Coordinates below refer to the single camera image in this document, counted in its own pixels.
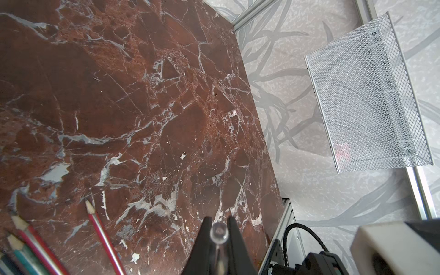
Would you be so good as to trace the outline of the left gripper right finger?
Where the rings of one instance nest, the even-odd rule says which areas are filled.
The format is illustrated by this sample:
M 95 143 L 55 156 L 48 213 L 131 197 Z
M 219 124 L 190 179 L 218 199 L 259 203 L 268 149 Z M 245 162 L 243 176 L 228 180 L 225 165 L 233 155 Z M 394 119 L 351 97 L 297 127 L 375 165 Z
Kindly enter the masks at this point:
M 236 219 L 233 216 L 228 217 L 227 227 L 229 231 L 228 275 L 257 275 L 258 273 L 246 249 Z

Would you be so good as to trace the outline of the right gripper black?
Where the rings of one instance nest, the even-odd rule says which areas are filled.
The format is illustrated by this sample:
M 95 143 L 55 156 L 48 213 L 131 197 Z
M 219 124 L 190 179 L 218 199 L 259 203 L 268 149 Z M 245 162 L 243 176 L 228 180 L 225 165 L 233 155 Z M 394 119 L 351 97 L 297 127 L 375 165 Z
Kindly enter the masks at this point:
M 330 252 L 309 253 L 294 268 L 271 264 L 273 275 L 348 275 L 339 256 Z

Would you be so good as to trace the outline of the left gripper left finger black frame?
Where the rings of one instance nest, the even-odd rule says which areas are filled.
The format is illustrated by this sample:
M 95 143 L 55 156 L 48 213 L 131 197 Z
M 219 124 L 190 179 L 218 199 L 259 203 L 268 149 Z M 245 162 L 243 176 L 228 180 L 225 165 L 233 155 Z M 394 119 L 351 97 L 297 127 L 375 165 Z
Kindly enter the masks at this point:
M 213 242 L 210 237 L 212 218 L 205 217 L 181 275 L 209 275 Z

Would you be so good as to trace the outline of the maroon capped pencil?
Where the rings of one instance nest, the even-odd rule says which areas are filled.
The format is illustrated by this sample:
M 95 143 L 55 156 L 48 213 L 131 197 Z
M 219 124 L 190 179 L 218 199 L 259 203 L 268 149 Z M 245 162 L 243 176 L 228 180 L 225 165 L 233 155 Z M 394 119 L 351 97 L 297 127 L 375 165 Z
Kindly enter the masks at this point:
M 120 259 L 114 250 L 112 242 L 104 229 L 102 221 L 100 220 L 100 218 L 96 214 L 95 208 L 92 206 L 92 204 L 90 203 L 89 200 L 85 201 L 85 205 L 86 205 L 86 210 L 87 210 L 89 219 L 92 222 L 93 227 L 95 229 L 95 232 L 98 235 L 99 240 L 101 241 L 101 243 L 103 245 L 103 248 L 104 248 L 104 250 L 110 260 L 110 263 L 113 267 L 115 274 L 116 275 L 125 275 L 126 271 L 124 270 L 124 268 L 120 262 Z

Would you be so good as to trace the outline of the green capped pencil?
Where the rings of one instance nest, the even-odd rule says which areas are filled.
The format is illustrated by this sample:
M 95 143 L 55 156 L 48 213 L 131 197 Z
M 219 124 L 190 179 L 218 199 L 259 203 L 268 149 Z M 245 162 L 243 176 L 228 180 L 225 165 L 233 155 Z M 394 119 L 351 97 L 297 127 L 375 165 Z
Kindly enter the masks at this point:
M 46 267 L 23 241 L 13 234 L 9 234 L 7 240 L 19 262 L 31 275 L 50 275 Z

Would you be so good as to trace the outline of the navy capped pencil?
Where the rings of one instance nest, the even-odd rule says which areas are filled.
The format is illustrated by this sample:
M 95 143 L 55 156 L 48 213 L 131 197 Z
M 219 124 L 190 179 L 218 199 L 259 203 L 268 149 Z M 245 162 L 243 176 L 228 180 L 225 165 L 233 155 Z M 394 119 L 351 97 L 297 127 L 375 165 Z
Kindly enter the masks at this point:
M 1 275 L 23 275 L 16 264 L 4 253 L 1 253 Z

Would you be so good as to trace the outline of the red pencil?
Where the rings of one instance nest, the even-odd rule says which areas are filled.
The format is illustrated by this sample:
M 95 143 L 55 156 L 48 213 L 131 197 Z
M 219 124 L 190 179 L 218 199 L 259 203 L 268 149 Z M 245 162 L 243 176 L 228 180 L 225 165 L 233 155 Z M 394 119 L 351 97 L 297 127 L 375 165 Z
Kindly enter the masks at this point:
M 55 254 L 48 248 L 46 243 L 37 233 L 37 231 L 18 215 L 12 215 L 11 219 L 19 231 L 20 236 L 31 248 L 33 253 L 42 262 L 44 267 L 52 275 L 68 275 L 69 272 L 63 264 L 57 259 Z

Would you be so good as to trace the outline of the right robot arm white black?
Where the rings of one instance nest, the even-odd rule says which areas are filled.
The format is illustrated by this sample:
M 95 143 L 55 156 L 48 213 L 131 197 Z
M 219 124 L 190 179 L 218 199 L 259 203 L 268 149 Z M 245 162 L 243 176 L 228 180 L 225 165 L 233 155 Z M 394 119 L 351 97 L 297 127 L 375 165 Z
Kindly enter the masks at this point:
M 321 246 L 301 264 L 290 267 L 287 238 L 292 229 L 307 231 Z M 361 275 L 437 275 L 440 272 L 440 220 L 391 222 L 361 226 L 351 245 Z M 265 275 L 346 275 L 341 258 L 331 253 L 309 227 L 289 225 L 281 241 L 269 253 Z

